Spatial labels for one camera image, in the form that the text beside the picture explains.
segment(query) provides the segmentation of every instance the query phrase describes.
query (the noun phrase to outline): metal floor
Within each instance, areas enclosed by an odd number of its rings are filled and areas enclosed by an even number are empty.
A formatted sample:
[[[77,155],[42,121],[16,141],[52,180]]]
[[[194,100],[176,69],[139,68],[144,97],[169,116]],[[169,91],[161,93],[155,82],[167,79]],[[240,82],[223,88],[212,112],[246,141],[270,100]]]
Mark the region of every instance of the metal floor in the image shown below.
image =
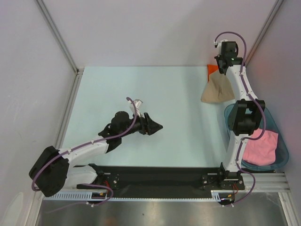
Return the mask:
[[[216,202],[108,202],[99,207],[43,201],[36,226],[287,226],[278,193],[253,193],[232,207]]]

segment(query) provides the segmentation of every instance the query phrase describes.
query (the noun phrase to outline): blue plastic tub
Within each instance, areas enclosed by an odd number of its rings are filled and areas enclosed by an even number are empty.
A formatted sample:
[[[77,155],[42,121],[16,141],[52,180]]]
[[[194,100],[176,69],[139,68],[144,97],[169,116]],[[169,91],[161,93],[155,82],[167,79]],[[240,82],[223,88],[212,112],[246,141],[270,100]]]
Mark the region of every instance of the blue plastic tub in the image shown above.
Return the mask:
[[[227,128],[228,128],[228,116],[229,116],[233,106],[234,106],[234,104],[227,106],[224,111]],[[275,124],[275,121],[267,108],[264,109],[264,114],[265,114],[265,117],[267,120],[267,130],[278,133],[278,143],[277,143],[277,148],[276,148],[276,161],[273,164],[268,165],[268,166],[256,166],[254,164],[250,164],[250,163],[242,160],[242,166],[245,168],[248,168],[250,170],[255,170],[255,171],[275,170],[275,169],[284,167],[288,161],[288,157],[289,157],[288,150],[287,150],[284,140],[279,132],[279,129],[278,129],[277,125]],[[259,128],[262,129],[262,127],[263,127],[263,121],[261,120]]]

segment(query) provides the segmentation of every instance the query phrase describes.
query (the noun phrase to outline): orange cloth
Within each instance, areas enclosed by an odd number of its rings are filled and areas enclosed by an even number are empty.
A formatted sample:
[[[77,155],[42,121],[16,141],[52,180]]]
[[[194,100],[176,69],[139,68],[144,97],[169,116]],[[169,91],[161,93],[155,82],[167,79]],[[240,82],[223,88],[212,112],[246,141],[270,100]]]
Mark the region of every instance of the orange cloth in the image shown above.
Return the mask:
[[[218,70],[218,66],[217,65],[207,65],[207,69],[208,69],[208,81],[209,81],[210,74],[212,74],[213,72],[216,72]]]

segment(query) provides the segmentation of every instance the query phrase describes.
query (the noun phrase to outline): table surface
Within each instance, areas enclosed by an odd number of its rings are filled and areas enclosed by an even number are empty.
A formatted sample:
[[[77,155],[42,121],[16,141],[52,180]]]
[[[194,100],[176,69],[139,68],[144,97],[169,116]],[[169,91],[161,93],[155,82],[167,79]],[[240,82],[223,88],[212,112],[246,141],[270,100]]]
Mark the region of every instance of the table surface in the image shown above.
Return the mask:
[[[206,83],[207,67],[86,67],[63,147],[95,138],[118,111],[131,115],[130,97],[164,128],[126,136],[112,152],[82,164],[219,167],[229,143],[223,112],[234,101],[202,103]]]

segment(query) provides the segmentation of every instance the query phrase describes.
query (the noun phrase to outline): pink cloth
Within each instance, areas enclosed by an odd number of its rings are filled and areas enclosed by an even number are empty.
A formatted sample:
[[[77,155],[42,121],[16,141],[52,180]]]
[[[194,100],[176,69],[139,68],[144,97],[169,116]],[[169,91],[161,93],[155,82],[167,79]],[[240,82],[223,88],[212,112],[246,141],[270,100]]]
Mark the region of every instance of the pink cloth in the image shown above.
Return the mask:
[[[254,131],[251,137],[256,138],[262,132],[262,129]],[[257,165],[267,166],[275,162],[278,134],[266,130],[259,140],[249,140],[243,155],[243,160]]]

